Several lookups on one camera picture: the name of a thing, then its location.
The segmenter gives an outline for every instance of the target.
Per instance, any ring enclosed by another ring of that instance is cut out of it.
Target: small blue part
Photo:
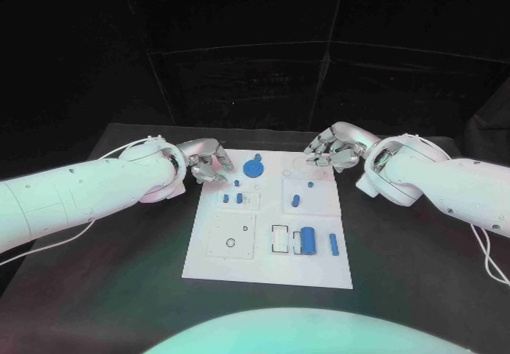
[[[330,243],[332,243],[333,255],[337,256],[339,255],[339,245],[337,245],[337,235],[336,234],[330,234]]]
[[[316,230],[313,227],[301,229],[301,253],[312,256],[316,251]]]
[[[293,207],[297,208],[300,205],[300,196],[296,195],[294,198],[293,198]]]
[[[242,167],[242,171],[250,178],[257,178],[264,173],[264,164],[261,163],[263,157],[258,153],[254,160],[250,160]]]

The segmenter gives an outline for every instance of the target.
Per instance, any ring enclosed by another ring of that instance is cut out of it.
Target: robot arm
[[[327,145],[330,155],[323,156]],[[451,159],[441,148],[412,135],[381,140],[339,122],[312,142],[310,164],[333,165],[339,172],[363,157],[365,173],[356,186],[411,206],[420,196],[450,216],[510,237],[510,169],[471,159]]]
[[[185,192],[188,166],[199,182],[227,181],[212,168],[211,155],[227,170],[234,166],[215,139],[178,146],[160,136],[146,140],[126,145],[117,159],[101,158],[0,182],[0,252],[137,202],[173,198]]]

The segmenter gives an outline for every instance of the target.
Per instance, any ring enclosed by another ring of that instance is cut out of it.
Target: robotic hand
[[[120,157],[107,159],[120,150]],[[185,192],[188,166],[199,183],[227,181],[214,170],[214,155],[224,168],[234,169],[218,140],[198,139],[175,146],[160,136],[149,137],[95,161],[0,182],[0,252],[94,223],[136,202],[173,198]]]
[[[330,155],[323,153],[330,146]],[[510,237],[510,168],[471,159],[451,159],[420,136],[404,134],[385,140],[350,123],[337,122],[306,148],[317,166],[342,172],[365,158],[356,187],[411,206],[420,196],[447,215]]]

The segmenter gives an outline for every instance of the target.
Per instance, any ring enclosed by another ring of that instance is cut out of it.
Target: table
[[[147,135],[178,144],[215,137],[227,148],[300,151],[316,133],[111,124],[91,158]],[[433,141],[453,156],[453,140]],[[75,241],[31,255],[0,299],[5,353],[140,353],[203,321],[268,307],[356,312],[482,353],[510,345],[509,287],[484,272],[469,225],[422,197],[412,207],[355,187],[362,165],[336,175],[353,290],[182,279],[201,185],[97,221]],[[46,236],[35,247],[84,228]],[[510,240],[492,235],[510,274]]]

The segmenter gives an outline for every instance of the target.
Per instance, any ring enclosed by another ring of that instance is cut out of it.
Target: white board
[[[304,153],[227,152],[235,169],[221,171],[228,183],[205,183],[202,188],[183,278],[352,289],[333,168],[309,166]],[[264,173],[250,178],[242,166],[257,153]],[[221,169],[216,161],[214,167]],[[240,187],[234,185],[235,180],[241,182]],[[293,207],[297,194],[300,204]],[[274,234],[274,225],[287,226],[287,242],[284,228],[276,228]],[[301,254],[299,232],[307,226],[316,231],[314,255]],[[339,256],[332,252],[332,233]]]

